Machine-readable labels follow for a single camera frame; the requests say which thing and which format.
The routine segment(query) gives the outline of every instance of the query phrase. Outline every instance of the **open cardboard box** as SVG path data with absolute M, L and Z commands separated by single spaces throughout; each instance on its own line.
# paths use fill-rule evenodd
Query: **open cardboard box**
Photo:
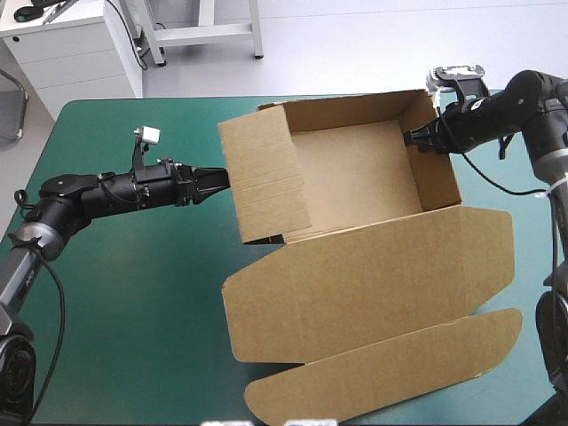
M 345 420 L 481 375 L 516 310 L 511 217 L 465 208 L 447 155 L 405 147 L 425 91 L 259 107 L 219 125 L 243 242 L 286 246 L 229 277 L 235 358 L 304 366 L 251 383 L 263 421 Z

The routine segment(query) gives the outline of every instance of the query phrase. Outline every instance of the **green table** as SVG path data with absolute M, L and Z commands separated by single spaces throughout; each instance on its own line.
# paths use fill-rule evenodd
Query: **green table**
M 130 167 L 132 130 L 162 129 L 160 156 L 196 166 L 224 166 L 217 123 L 275 98 L 77 101 L 65 107 L 29 182 L 63 173 Z M 520 137 L 505 162 L 496 144 L 471 158 L 514 188 L 539 185 Z M 351 423 L 516 423 L 551 394 L 533 321 L 550 267 L 548 203 L 510 197 L 454 159 L 463 198 L 505 209 L 515 219 L 517 277 L 481 311 L 516 306 L 525 316 L 516 348 L 492 372 Z M 20 222 L 12 220 L 10 229 Z M 229 191 L 199 206 L 166 207 L 93 222 L 54 263 L 67 291 L 67 334 L 36 422 L 183 423 L 254 419 L 247 383 L 290 367 L 234 360 L 221 286 L 225 278 L 278 246 L 241 244 Z M 8 252 L 6 239 L 0 256 Z M 22 316 L 35 331 L 38 383 L 58 329 L 57 291 L 43 271 Z

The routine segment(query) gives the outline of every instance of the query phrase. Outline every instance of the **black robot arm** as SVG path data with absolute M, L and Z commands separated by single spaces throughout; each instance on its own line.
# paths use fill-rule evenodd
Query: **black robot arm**
M 23 222 L 9 234 L 12 251 L 0 259 L 0 424 L 22 425 L 33 414 L 36 355 L 33 334 L 19 311 L 42 264 L 56 259 L 69 239 L 91 220 L 161 206 L 199 204 L 228 188 L 225 169 L 196 168 L 161 158 L 145 165 L 143 155 L 159 131 L 135 131 L 132 168 L 127 173 L 62 175 L 42 184 L 40 200 L 14 195 Z
M 489 96 L 481 67 L 439 67 L 430 83 L 456 91 L 450 104 L 434 121 L 405 134 L 408 146 L 439 154 L 462 154 L 485 180 L 495 184 L 465 155 L 492 140 L 499 140 L 501 159 L 513 135 L 522 132 L 534 175 L 549 185 L 552 206 L 554 269 L 545 279 L 545 292 L 537 304 L 536 323 L 548 379 L 556 395 L 523 424 L 568 424 L 568 263 L 556 265 L 556 236 L 560 235 L 568 259 L 568 80 L 537 71 L 515 75 L 504 91 Z

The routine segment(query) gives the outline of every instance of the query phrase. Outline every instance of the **white cabinet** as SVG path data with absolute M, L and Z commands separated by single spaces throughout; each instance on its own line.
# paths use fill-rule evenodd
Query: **white cabinet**
M 6 0 L 0 36 L 53 118 L 76 99 L 142 98 L 142 70 L 106 0 L 81 0 L 48 25 L 17 23 L 13 13 L 30 4 Z

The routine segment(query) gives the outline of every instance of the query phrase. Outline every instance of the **black cable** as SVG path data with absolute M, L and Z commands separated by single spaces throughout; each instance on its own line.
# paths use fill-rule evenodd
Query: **black cable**
M 441 113 L 440 108 L 438 108 L 438 115 L 440 118 L 440 122 L 444 125 L 444 127 L 446 128 L 447 134 L 449 135 L 450 139 L 452 140 L 452 143 L 454 144 L 455 148 L 457 150 L 460 150 L 460 155 L 463 157 L 463 159 L 466 161 L 466 163 L 480 176 L 482 177 L 485 182 L 487 182 L 488 184 L 493 185 L 494 187 L 496 187 L 497 189 L 501 189 L 504 193 L 508 193 L 509 195 L 519 195 L 519 196 L 523 196 L 523 195 L 531 195 L 534 193 L 545 193 L 546 190 L 545 189 L 531 189 L 528 191 L 512 191 L 508 188 L 506 188 L 503 185 L 498 184 L 497 182 L 495 182 L 494 180 L 490 179 L 483 171 L 481 171 L 479 169 L 478 166 L 476 166 L 472 160 L 469 159 L 469 157 L 459 148 L 459 144 L 454 136 L 454 134 L 452 133 L 452 130 L 450 129 L 450 126 L 447 125 L 446 119 L 444 118 L 444 115 Z
M 136 45 L 134 44 L 134 41 L 130 37 L 130 31 L 128 30 L 128 26 L 126 25 L 126 21 L 124 20 L 124 17 L 122 16 L 121 12 L 118 10 L 118 8 L 114 5 L 113 2 L 111 2 L 110 0 L 106 0 L 106 2 L 109 3 L 111 6 L 113 6 L 113 9 L 116 11 L 116 13 L 118 14 L 118 17 L 121 19 L 122 25 L 124 26 L 124 30 L 126 31 L 126 36 L 128 37 L 128 39 L 130 41 L 130 48 L 132 49 L 132 53 L 134 53 L 134 57 L 136 58 L 136 62 L 138 63 L 138 66 L 140 68 L 142 68 L 144 71 L 146 71 L 148 69 L 148 65 L 146 64 L 146 62 L 142 58 L 140 58 L 140 56 L 136 52 Z
M 486 182 L 488 182 L 489 184 L 495 186 L 498 189 L 501 189 L 504 193 L 508 193 L 509 195 L 531 195 L 534 193 L 545 193 L 546 189 L 530 189 L 528 191 L 512 191 L 508 188 L 506 188 L 503 185 L 498 184 L 497 182 L 491 180 L 483 171 L 481 171 L 474 163 L 472 160 L 469 159 L 469 157 L 465 154 L 465 153 L 461 153 L 461 156 L 463 157 L 463 159 L 466 161 L 467 164 L 470 165 L 470 167 L 476 171 L 476 173 L 482 177 Z
M 29 424 L 32 421 L 32 419 L 36 415 L 37 409 L 42 403 L 45 391 L 47 391 L 47 387 L 50 384 L 51 378 L 53 377 L 53 373 L 55 371 L 55 367 L 57 366 L 59 354 L 61 353 L 61 346 L 63 345 L 63 336 L 65 334 L 65 290 L 63 288 L 63 284 L 61 283 L 58 274 L 51 267 L 49 262 L 45 260 L 45 257 L 43 257 L 41 250 L 37 247 L 34 247 L 33 245 L 29 245 L 27 247 L 30 250 L 34 251 L 35 254 L 39 257 L 40 261 L 42 262 L 42 265 L 45 266 L 45 269 L 49 271 L 51 277 L 53 278 L 53 281 L 55 281 L 55 284 L 57 285 L 57 289 L 59 291 L 59 334 L 57 337 L 57 344 L 55 346 L 53 358 L 51 358 L 50 368 L 47 371 L 45 379 L 43 380 L 42 389 L 39 391 L 34 407 L 32 408 L 32 411 L 29 413 L 29 415 L 26 417 L 24 424 Z

